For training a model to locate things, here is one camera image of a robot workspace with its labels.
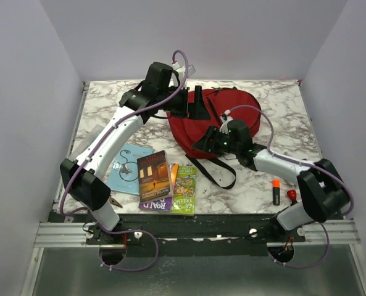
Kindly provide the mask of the red backpack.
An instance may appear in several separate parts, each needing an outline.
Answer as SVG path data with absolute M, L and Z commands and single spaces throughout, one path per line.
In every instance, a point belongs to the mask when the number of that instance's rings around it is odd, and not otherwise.
M 261 106 L 250 93 L 234 88 L 212 88 L 202 90 L 204 105 L 211 115 L 210 120 L 191 120 L 190 104 L 193 103 L 194 91 L 188 93 L 188 114 L 186 118 L 169 117 L 168 123 L 174 139 L 185 152 L 186 158 L 214 185 L 222 187 L 199 160 L 208 160 L 220 168 L 228 170 L 234 177 L 236 171 L 219 159 L 221 155 L 202 152 L 192 148 L 193 144 L 203 137 L 208 127 L 216 126 L 227 133 L 227 123 L 232 120 L 243 120 L 249 127 L 251 138 L 260 128 Z

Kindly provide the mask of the orange black highlighter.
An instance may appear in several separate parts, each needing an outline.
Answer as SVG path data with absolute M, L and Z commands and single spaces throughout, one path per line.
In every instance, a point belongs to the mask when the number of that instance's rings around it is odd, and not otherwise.
M 280 204 L 280 180 L 274 179 L 272 181 L 272 197 L 273 204 L 279 206 Z

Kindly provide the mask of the red round stamp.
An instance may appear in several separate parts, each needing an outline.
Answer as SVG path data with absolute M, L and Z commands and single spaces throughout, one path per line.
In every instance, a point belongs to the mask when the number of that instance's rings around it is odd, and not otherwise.
M 297 204 L 297 192 L 294 189 L 288 190 L 286 195 L 288 196 L 289 200 L 291 201 L 291 205 Z

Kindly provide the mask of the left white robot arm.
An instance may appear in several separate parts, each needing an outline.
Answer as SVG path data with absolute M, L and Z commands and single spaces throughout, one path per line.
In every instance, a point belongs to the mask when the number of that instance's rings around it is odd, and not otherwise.
M 194 90 L 190 102 L 186 80 L 193 74 L 190 64 L 181 66 L 153 62 L 143 81 L 122 95 L 112 119 L 89 147 L 74 160 L 64 159 L 60 173 L 64 185 L 62 199 L 70 195 L 81 203 L 102 226 L 101 237 L 114 244 L 121 239 L 119 215 L 109 202 L 111 189 L 103 177 L 122 147 L 159 110 L 173 117 L 205 120 L 210 117 L 202 98 L 201 87 Z

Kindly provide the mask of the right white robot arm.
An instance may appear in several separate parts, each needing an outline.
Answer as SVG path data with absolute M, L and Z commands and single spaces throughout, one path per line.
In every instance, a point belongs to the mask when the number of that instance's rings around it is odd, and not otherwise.
M 233 154 L 243 167 L 298 186 L 301 201 L 277 213 L 269 226 L 270 237 L 275 241 L 284 241 L 292 229 L 303 224 L 323 223 L 353 204 L 351 192 L 329 160 L 310 162 L 276 154 L 269 146 L 254 143 L 242 120 L 231 120 L 220 128 L 210 126 L 193 149 L 214 155 Z

